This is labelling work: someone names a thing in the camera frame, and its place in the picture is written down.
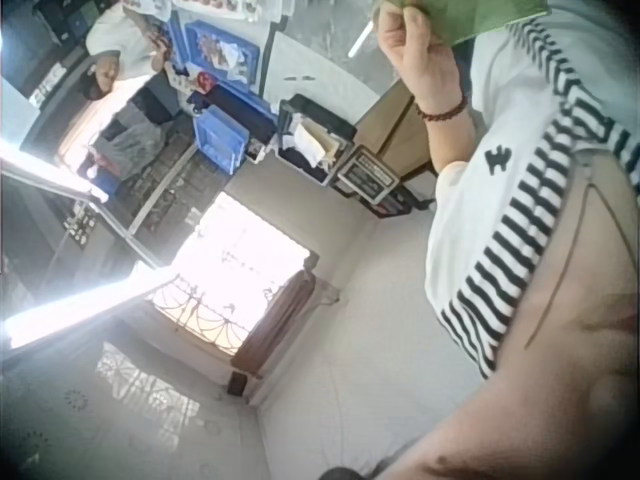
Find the person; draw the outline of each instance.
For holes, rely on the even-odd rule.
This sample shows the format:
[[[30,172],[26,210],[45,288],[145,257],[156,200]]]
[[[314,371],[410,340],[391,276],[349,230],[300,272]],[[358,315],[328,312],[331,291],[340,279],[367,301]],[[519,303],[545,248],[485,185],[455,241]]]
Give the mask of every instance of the person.
[[[479,139],[428,16],[381,6],[439,172],[427,296],[487,381],[377,478],[575,478],[637,420],[640,69],[605,5],[549,6],[476,39]]]
[[[154,22],[121,2],[96,21],[86,45],[95,63],[82,77],[81,90],[92,101],[108,95],[118,80],[155,75],[170,55]]]

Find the hand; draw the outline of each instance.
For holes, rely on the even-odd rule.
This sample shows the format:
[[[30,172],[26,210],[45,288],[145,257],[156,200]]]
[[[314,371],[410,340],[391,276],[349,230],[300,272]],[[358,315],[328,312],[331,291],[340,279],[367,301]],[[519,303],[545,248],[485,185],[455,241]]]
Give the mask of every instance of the hand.
[[[453,51],[432,34],[431,22],[420,10],[401,10],[384,2],[378,20],[378,43],[423,112],[446,113],[462,101]]]
[[[148,27],[144,32],[145,38],[158,51],[165,51],[169,48],[169,41],[164,37],[160,29]]]

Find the wrist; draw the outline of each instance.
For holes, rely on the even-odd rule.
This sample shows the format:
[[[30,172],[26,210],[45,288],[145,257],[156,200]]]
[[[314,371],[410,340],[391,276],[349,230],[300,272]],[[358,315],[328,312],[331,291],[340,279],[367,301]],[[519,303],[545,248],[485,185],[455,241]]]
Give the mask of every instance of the wrist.
[[[436,96],[415,97],[418,108],[429,115],[442,115],[455,109],[464,98],[462,90]]]

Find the fluorescent light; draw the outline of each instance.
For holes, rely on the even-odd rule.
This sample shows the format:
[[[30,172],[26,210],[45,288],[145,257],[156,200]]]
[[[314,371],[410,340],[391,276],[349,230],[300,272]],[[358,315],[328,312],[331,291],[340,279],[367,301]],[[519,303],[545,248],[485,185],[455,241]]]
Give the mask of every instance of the fluorescent light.
[[[358,53],[358,50],[360,50],[360,47],[362,47],[362,44],[364,43],[364,41],[367,39],[367,37],[372,31],[373,31],[373,22],[369,22],[367,23],[367,26],[364,27],[364,30],[358,37],[358,40],[356,40],[356,43],[354,43],[353,47],[351,47],[351,50],[349,50],[349,53],[348,53],[349,58],[353,58],[356,56],[356,53]]]
[[[5,338],[8,337],[11,350],[14,350],[125,302],[144,297],[175,278],[176,273],[170,267],[146,271],[140,269],[126,280],[18,313],[4,322],[2,333]]]
[[[6,173],[11,173],[13,170],[36,182],[55,184],[75,192],[91,194],[102,203],[109,200],[109,195],[91,182],[80,178],[75,173],[29,155],[3,139],[0,139],[0,160]]]

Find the box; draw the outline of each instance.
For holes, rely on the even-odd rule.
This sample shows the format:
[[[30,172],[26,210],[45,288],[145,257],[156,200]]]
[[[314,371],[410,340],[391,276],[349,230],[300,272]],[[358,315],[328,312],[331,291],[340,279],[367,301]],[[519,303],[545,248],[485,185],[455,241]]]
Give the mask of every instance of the box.
[[[203,21],[184,27],[189,61],[248,91],[255,83],[260,48]]]
[[[193,123],[200,151],[223,172],[233,175],[245,160],[249,131],[215,105]]]

